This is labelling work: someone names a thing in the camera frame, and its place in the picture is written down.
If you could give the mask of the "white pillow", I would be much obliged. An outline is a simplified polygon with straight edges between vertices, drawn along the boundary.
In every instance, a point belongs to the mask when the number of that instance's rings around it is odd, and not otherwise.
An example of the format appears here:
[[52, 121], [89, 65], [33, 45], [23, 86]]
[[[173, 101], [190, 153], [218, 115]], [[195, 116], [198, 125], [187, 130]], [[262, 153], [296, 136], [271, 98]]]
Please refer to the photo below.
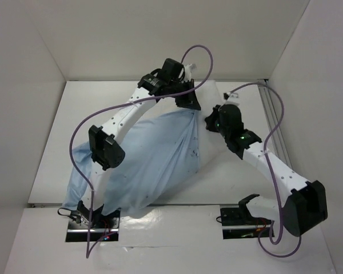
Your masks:
[[217, 82], [206, 81], [196, 89], [196, 96], [201, 109], [196, 112], [197, 135], [194, 140], [197, 147], [192, 155], [198, 162], [198, 168], [205, 167], [219, 154], [228, 150], [224, 137], [218, 131], [218, 108], [223, 105]]

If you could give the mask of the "light blue pillowcase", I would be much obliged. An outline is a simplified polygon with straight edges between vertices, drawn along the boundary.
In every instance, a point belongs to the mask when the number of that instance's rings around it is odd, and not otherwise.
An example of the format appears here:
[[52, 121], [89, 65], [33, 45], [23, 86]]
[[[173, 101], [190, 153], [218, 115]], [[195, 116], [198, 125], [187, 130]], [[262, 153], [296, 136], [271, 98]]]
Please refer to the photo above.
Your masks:
[[137, 122], [121, 146], [123, 162], [101, 193], [102, 213], [134, 214], [200, 168], [198, 111], [182, 109]]

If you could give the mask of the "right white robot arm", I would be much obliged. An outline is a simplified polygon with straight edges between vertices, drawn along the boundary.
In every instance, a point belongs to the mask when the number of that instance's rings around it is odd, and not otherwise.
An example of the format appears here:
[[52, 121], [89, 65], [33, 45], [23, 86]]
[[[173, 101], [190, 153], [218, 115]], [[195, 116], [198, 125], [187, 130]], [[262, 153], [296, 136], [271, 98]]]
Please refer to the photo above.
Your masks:
[[299, 237], [328, 218], [324, 185], [294, 172], [266, 148], [257, 134], [244, 127], [236, 105], [216, 105], [205, 122], [208, 131], [223, 137], [229, 151], [256, 168], [278, 189], [277, 200], [259, 194], [240, 200], [241, 222], [250, 224], [257, 218], [279, 221], [291, 235]]

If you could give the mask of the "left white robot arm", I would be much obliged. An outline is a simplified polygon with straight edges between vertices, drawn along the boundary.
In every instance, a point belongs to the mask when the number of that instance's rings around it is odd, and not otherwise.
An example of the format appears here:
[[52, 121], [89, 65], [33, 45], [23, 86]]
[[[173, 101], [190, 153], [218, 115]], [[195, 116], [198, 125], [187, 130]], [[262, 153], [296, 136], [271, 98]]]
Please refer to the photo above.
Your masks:
[[130, 105], [118, 110], [103, 125], [89, 128], [91, 152], [90, 182], [78, 203], [81, 221], [94, 228], [102, 221], [103, 195], [112, 169], [125, 158], [121, 143], [134, 124], [149, 109], [154, 107], [160, 96], [170, 95], [177, 107], [200, 110], [194, 88], [192, 72], [195, 64], [183, 65], [173, 59], [166, 59], [161, 68], [144, 75], [130, 97]]

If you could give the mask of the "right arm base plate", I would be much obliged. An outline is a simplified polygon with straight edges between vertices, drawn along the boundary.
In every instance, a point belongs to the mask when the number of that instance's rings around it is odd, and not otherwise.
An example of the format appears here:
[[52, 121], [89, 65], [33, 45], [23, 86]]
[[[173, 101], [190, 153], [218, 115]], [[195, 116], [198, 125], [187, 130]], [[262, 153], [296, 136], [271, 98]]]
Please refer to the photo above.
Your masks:
[[220, 215], [216, 221], [222, 226], [222, 237], [224, 240], [230, 239], [254, 239], [269, 237], [271, 220], [264, 218], [245, 219], [239, 206], [222, 205], [220, 206]]

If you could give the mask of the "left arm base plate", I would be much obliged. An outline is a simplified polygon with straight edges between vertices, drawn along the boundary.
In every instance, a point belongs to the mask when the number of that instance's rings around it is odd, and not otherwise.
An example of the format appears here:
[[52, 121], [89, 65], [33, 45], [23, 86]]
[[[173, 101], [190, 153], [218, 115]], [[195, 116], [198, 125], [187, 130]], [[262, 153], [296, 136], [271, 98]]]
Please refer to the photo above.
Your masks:
[[[87, 220], [78, 211], [70, 211], [67, 217], [69, 222], [65, 242], [87, 242]], [[99, 220], [91, 225], [90, 241], [118, 241], [120, 217], [121, 211], [118, 209], [106, 216], [99, 215]]]

